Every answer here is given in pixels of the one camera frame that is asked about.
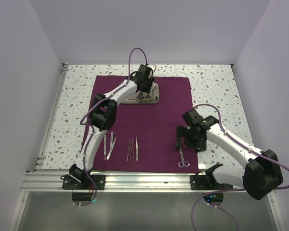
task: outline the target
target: robotic arm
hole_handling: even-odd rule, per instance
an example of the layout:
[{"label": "robotic arm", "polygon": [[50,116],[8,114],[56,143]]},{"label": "robotic arm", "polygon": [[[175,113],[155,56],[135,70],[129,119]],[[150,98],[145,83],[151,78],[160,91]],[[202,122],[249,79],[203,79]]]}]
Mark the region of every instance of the robotic arm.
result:
[{"label": "robotic arm", "polygon": [[117,106],[138,91],[149,93],[154,81],[153,70],[147,65],[140,65],[138,71],[123,81],[111,92],[97,94],[89,114],[90,127],[80,157],[69,169],[69,175],[62,176],[63,189],[85,189],[89,186],[88,172],[93,167],[97,149],[109,129],[116,121]]},{"label": "robotic arm", "polygon": [[206,141],[209,140],[223,148],[243,167],[241,170],[230,170],[216,164],[206,171],[206,175],[196,175],[196,183],[239,186],[260,200],[283,182],[280,166],[261,158],[264,155],[278,161],[273,151],[264,152],[249,145],[226,129],[218,119],[213,116],[203,118],[195,109],[186,112],[183,119],[189,127],[177,127],[177,149],[181,148],[181,137],[184,137],[185,146],[194,148],[197,153],[206,150]]}]

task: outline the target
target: white robotic arm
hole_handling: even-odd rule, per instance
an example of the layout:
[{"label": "white robotic arm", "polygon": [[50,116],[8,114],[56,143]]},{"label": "white robotic arm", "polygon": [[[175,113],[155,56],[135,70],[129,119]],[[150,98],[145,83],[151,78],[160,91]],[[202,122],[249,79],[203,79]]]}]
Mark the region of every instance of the white robotic arm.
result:
[{"label": "white robotic arm", "polygon": [[[261,154],[262,150],[253,147],[234,135],[232,132],[226,129],[228,131],[229,135],[231,135],[233,138],[235,138],[240,143],[244,144],[247,147],[250,147],[252,150],[256,151],[258,154]],[[219,124],[213,125],[210,130],[207,131],[207,139],[218,146],[220,146],[222,149],[224,149],[228,154],[230,154],[235,160],[239,162],[239,164],[243,167],[242,169],[228,169],[225,166],[221,166],[217,168],[213,172],[213,176],[215,180],[219,184],[231,184],[238,187],[243,188],[243,176],[245,171],[246,164],[249,163],[250,160],[256,159],[257,156],[255,154],[249,153],[247,150],[240,147],[238,144],[236,144],[234,141],[232,141],[228,136],[224,134],[224,132],[221,130],[221,127]]]},{"label": "white robotic arm", "polygon": [[181,148],[182,137],[185,146],[194,148],[197,153],[206,150],[206,141],[209,140],[224,149],[243,167],[232,170],[218,163],[206,170],[206,175],[196,174],[196,183],[206,186],[216,183],[239,186],[260,200],[283,182],[280,166],[270,161],[278,161],[271,150],[264,152],[253,147],[226,129],[218,119],[213,116],[203,118],[196,109],[186,112],[183,119],[188,127],[177,127],[177,149]]},{"label": "white robotic arm", "polygon": [[[105,94],[105,97],[109,100],[114,100],[117,102],[117,106],[122,103],[130,95],[133,95],[137,91],[137,84],[134,81],[124,80],[117,88],[113,89],[111,92]],[[77,160],[77,166],[82,166],[83,156],[86,156],[86,169],[90,170],[93,167],[93,161],[97,152],[97,149],[107,133],[107,130],[99,130],[96,126],[89,127],[87,139],[83,144],[83,148],[80,153],[80,157]]]}]

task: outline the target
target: metal frame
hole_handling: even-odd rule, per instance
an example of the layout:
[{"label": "metal frame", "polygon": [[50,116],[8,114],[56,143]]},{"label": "metal frame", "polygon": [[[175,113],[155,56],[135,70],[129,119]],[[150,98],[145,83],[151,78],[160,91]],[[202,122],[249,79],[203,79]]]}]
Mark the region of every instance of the metal frame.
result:
[{"label": "metal frame", "polygon": [[[57,96],[53,104],[51,116],[48,121],[47,130],[45,132],[42,145],[39,149],[39,157],[35,172],[28,172],[21,188],[20,196],[16,205],[14,216],[10,225],[10,231],[16,231],[19,228],[20,221],[25,209],[25,205],[29,192],[68,192],[69,190],[62,190],[62,175],[68,174],[67,170],[43,170],[42,164],[45,156],[43,152],[47,147],[49,140],[49,133],[52,129],[54,117],[59,104],[62,87],[65,81],[66,73],[68,71],[68,64],[63,65],[60,85]],[[205,165],[199,164],[199,170],[205,172]],[[105,189],[99,193],[107,192],[146,192],[146,193],[192,193],[192,192],[208,192],[208,191],[192,191],[190,188],[190,175],[193,174],[163,174],[163,173],[135,173],[135,172],[113,172],[102,171],[92,172],[91,174],[106,175]],[[271,211],[276,223],[278,231],[284,231],[285,223],[279,210],[278,202],[276,200],[275,192],[268,194],[268,200]]]},{"label": "metal frame", "polygon": [[[62,190],[62,175],[68,171],[37,171],[26,173],[22,191],[25,192],[68,192]],[[96,171],[91,174],[106,175],[105,189],[99,192],[191,192],[190,178],[192,174],[175,173],[135,173]]]},{"label": "metal frame", "polygon": [[62,74],[61,74],[61,78],[60,78],[60,84],[58,86],[57,95],[56,95],[56,98],[53,102],[52,112],[51,112],[51,115],[50,115],[48,123],[47,123],[47,130],[46,130],[45,135],[43,137],[43,141],[41,143],[41,146],[39,148],[39,152],[38,152],[39,155],[44,154],[44,150],[47,147],[47,144],[49,141],[49,134],[50,134],[52,127],[53,127],[53,122],[54,122],[54,118],[55,118],[55,115],[56,115],[56,112],[58,109],[58,104],[60,101],[62,88],[63,88],[64,81],[66,79],[66,74],[68,71],[68,66],[69,66],[69,64],[62,64]]},{"label": "metal frame", "polygon": [[14,211],[9,231],[16,231],[19,228],[21,218],[26,206],[29,192],[20,192],[18,202]]}]

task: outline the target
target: scissor handle ring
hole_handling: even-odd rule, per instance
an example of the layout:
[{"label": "scissor handle ring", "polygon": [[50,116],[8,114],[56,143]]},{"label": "scissor handle ring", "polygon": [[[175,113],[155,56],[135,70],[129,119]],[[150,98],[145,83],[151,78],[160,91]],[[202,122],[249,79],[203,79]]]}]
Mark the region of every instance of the scissor handle ring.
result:
[{"label": "scissor handle ring", "polygon": [[178,166],[179,166],[179,167],[184,167],[183,161],[180,161],[179,164],[178,164]]}]

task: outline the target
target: cable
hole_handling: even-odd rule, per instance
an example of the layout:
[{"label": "cable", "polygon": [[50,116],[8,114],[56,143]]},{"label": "cable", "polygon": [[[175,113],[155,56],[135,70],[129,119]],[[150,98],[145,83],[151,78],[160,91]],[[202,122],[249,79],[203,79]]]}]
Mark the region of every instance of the cable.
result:
[{"label": "cable", "polygon": [[[248,148],[248,147],[246,147],[246,146],[245,146],[244,144],[242,144],[241,142],[237,141],[234,137],[232,137],[231,135],[229,135],[228,132],[225,132],[226,129],[223,127],[223,124],[222,124],[221,112],[220,112],[220,110],[219,110],[217,107],[215,107],[214,105],[208,104],[208,103],[201,103],[201,104],[196,105],[196,106],[193,107],[193,108],[196,108],[196,107],[199,107],[199,106],[209,106],[209,107],[214,108],[214,109],[216,110],[217,114],[218,114],[219,125],[220,125],[220,128],[221,128],[221,130],[223,131],[223,133],[224,133],[225,135],[227,135],[227,137],[229,137],[233,142],[235,142],[236,144],[238,144],[240,147],[242,147],[242,148],[246,149],[247,151],[249,151],[249,148]],[[261,158],[263,158],[263,159],[265,159],[265,160],[268,160],[268,161],[270,161],[270,162],[272,162],[272,163],[274,163],[274,164],[276,164],[276,165],[279,165],[279,166],[283,167],[285,170],[287,170],[287,171],[289,172],[289,168],[288,168],[287,166],[285,166],[284,164],[282,164],[282,163],[280,163],[280,162],[278,162],[278,161],[275,161],[275,160],[273,160],[273,159],[271,159],[271,158],[269,158],[269,157],[266,157],[266,156],[264,156],[264,155],[261,155],[261,154],[255,152],[254,150],[251,150],[251,153],[253,153],[253,154],[255,154],[256,156],[259,156],[259,157],[261,157]],[[286,185],[286,186],[283,186],[283,187],[277,187],[277,189],[288,189],[288,188],[289,188],[289,185]],[[198,199],[194,202],[194,204],[193,204],[193,206],[192,206],[192,211],[191,211],[191,222],[192,222],[192,226],[193,226],[194,231],[197,231],[196,226],[195,226],[195,224],[194,224],[194,219],[193,219],[194,210],[195,210],[196,204],[200,201],[201,198],[203,198],[203,197],[205,197],[205,196],[208,196],[208,195],[216,194],[216,193],[238,192],[238,191],[245,191],[245,189],[217,190],[217,191],[213,191],[213,192],[206,193],[206,194],[202,195],[200,198],[198,198]],[[238,225],[238,223],[237,223],[237,220],[235,219],[235,217],[234,217],[231,213],[229,213],[227,210],[225,210],[225,209],[222,208],[222,207],[214,206],[214,205],[211,205],[211,206],[213,206],[213,207],[215,207],[215,208],[218,208],[218,209],[224,211],[225,213],[227,213],[227,214],[234,220],[234,222],[236,223],[236,230],[239,231],[239,225]]]},{"label": "cable", "polygon": [[129,56],[129,75],[128,75],[128,77],[127,77],[127,83],[129,83],[129,80],[130,80],[130,77],[131,77],[131,54],[133,54],[133,52],[134,52],[135,50],[140,50],[140,51],[144,54],[145,65],[146,65],[146,66],[148,65],[148,60],[147,60],[147,58],[146,58],[145,52],[144,52],[141,48],[139,48],[139,47],[134,48],[134,49],[131,51],[130,56]]},{"label": "cable", "polygon": [[[192,211],[191,211],[191,221],[192,221],[192,226],[193,226],[193,229],[194,231],[197,231],[197,228],[195,226],[195,223],[194,223],[194,210],[195,210],[195,207],[197,205],[197,203],[205,196],[209,196],[209,195],[212,195],[212,194],[216,194],[216,193],[225,193],[225,192],[240,192],[240,191],[245,191],[245,189],[226,189],[226,190],[217,190],[217,191],[213,191],[213,192],[208,192],[208,193],[205,193],[203,194],[201,197],[199,197],[193,204],[192,206]],[[224,211],[225,213],[227,213],[232,219],[233,221],[235,222],[236,224],[236,230],[239,231],[240,228],[239,228],[239,225],[238,225],[238,222],[236,220],[236,218],[231,214],[229,213],[226,209],[222,208],[222,207],[219,207],[219,206],[216,206],[216,205],[212,205],[212,204],[209,204],[210,206],[212,207],[215,207],[215,208],[218,208],[222,211]]]}]

